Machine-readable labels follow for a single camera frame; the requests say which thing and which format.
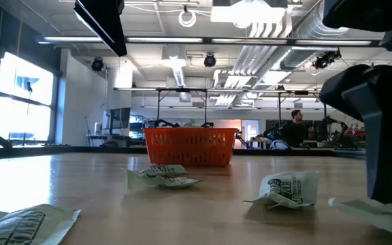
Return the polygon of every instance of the window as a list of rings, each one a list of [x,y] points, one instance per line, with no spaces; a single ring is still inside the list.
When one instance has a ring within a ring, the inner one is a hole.
[[[0,97],[0,136],[10,140],[48,140],[51,109]]]
[[[54,76],[30,62],[6,52],[1,59],[0,92],[29,98],[27,84],[30,83],[33,92],[31,100],[50,105]]]

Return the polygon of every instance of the person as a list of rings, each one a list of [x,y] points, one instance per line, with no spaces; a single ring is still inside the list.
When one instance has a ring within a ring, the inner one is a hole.
[[[304,115],[300,110],[293,110],[291,112],[293,122],[287,128],[286,142],[292,147],[303,146],[304,139],[308,136],[307,126],[301,124]]]

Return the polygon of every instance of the plastic basket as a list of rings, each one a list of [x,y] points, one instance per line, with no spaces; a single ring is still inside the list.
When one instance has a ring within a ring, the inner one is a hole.
[[[149,160],[156,164],[228,166],[237,129],[145,128]]]

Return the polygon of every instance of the window frame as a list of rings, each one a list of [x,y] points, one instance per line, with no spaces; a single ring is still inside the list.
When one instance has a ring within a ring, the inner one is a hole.
[[[7,94],[7,93],[0,92],[0,97],[9,97],[9,98],[12,98],[13,100],[16,100],[16,101],[30,103],[30,104],[33,104],[33,105],[42,105],[42,106],[46,106],[46,107],[50,108],[51,115],[50,115],[50,122],[49,122],[50,123],[50,130],[49,130],[49,134],[48,134],[48,139],[47,140],[25,140],[25,143],[39,143],[39,144],[43,144],[43,143],[54,144],[55,143],[57,95],[58,95],[60,76],[56,75],[54,72],[51,72],[51,73],[54,76],[54,80],[53,80],[53,85],[52,85],[52,102],[51,102],[50,105],[46,105],[46,104],[40,103],[38,101],[34,101],[32,99],[25,99],[25,98],[22,98],[22,97],[19,97],[19,96],[10,95],[10,94]]]

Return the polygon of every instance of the ceiling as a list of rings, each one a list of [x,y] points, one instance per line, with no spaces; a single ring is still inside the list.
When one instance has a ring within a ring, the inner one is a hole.
[[[202,11],[210,11],[211,0],[199,0]],[[315,3],[316,0],[303,0],[303,6],[293,10],[292,21],[297,22]],[[74,14],[74,3],[71,0],[0,0],[0,6],[19,17],[44,35],[79,35],[92,36]],[[138,6],[146,10],[154,11],[152,6]],[[180,10],[180,6],[159,6],[161,11]],[[155,36],[206,36],[206,37],[246,37],[250,28],[239,29],[231,23],[210,22],[210,17],[197,15],[197,21],[193,27],[186,28],[178,22],[179,12],[147,12],[126,6],[121,16],[122,26],[126,36],[131,35],[155,35]],[[370,33],[359,30],[349,30],[342,38],[346,39],[380,39],[382,33]],[[161,54],[163,45],[129,44],[129,55],[124,58],[115,57],[108,47],[103,44],[77,44],[68,46],[72,53],[80,59],[91,61],[95,56],[103,56],[105,63],[117,66],[122,63],[130,63],[134,67],[133,79],[138,86],[152,84],[152,81],[166,81],[173,77],[172,70],[162,65]],[[214,69],[204,68],[203,60],[207,53],[214,53],[216,66],[233,66],[243,46],[222,45],[185,45],[187,66],[183,68],[185,76],[212,78]],[[341,48],[343,60],[337,60],[315,74],[311,68],[311,62],[304,63],[297,72],[289,77],[286,86],[290,89],[310,89],[321,87],[326,79],[336,75],[346,67],[367,63],[392,64],[392,52],[383,48]]]

